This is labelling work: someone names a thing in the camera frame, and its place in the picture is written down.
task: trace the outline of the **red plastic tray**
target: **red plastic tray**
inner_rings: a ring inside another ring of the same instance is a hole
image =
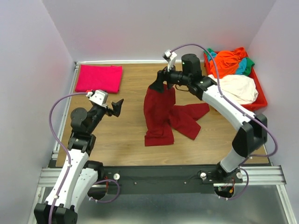
[[[210,63],[207,60],[207,56],[206,54],[204,54],[204,59],[205,59],[205,68],[206,68],[206,73],[208,75],[212,74],[211,70],[210,70]],[[251,69],[251,73],[249,74],[249,77],[252,78],[256,84],[256,90],[258,92],[258,96],[255,102],[253,102],[252,104],[246,104],[246,105],[242,105],[244,108],[246,108],[249,111],[256,111],[258,109],[261,109],[263,107],[266,107],[268,105],[268,102],[266,100],[266,97],[263,93],[262,87],[257,79],[257,75],[254,72],[254,69]]]

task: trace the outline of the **orange cloth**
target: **orange cloth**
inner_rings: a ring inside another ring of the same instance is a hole
[[[223,78],[226,75],[235,74],[235,71],[239,67],[239,62],[246,57],[246,51],[244,48],[237,48],[234,51],[223,50],[220,51],[214,58],[219,77]],[[210,69],[215,78],[217,78],[216,69],[213,61],[210,61]]]

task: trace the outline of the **wooden table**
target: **wooden table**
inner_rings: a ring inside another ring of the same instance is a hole
[[[90,160],[104,165],[189,165],[216,164],[231,150],[236,134],[231,124],[215,109],[198,120],[201,126],[195,140],[173,130],[175,142],[169,146],[144,146],[147,131],[143,114],[143,100],[148,86],[156,79],[157,71],[166,64],[122,64],[123,77],[118,94],[109,94],[107,104],[124,98],[120,117],[105,116],[93,134],[97,137]],[[177,105],[195,104],[200,101],[188,92],[176,91]],[[62,142],[67,145],[71,134],[70,113],[76,107],[91,108],[86,96],[71,99]],[[263,147],[256,151],[265,154]],[[56,166],[63,166],[64,150],[60,150]],[[255,157],[248,163],[268,163],[266,158]]]

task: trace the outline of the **white backdrop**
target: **white backdrop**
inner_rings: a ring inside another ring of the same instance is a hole
[[[250,45],[249,55],[256,62],[255,71],[268,99],[264,114],[278,139],[279,151],[271,161],[282,165],[288,196],[299,221],[299,31],[294,28],[298,11],[298,0],[277,0]],[[266,148],[268,152],[273,150],[271,140]]]
[[[248,47],[275,0],[43,0],[75,61],[160,60],[187,42]],[[178,53],[198,53],[188,48]]]
[[[54,140],[48,114],[74,63],[40,0],[0,7],[0,223],[26,224]],[[55,129],[62,117],[58,107]]]

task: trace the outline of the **screw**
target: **screw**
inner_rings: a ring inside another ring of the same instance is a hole
[[[205,180],[206,179],[206,173],[201,173],[200,177],[201,177],[202,180]]]
[[[236,175],[237,175],[237,177],[238,177],[239,179],[242,179],[242,178],[243,178],[243,174],[242,174],[241,172],[238,172]]]
[[[113,179],[115,179],[116,181],[119,180],[119,178],[120,178],[120,175],[118,173],[113,175]]]

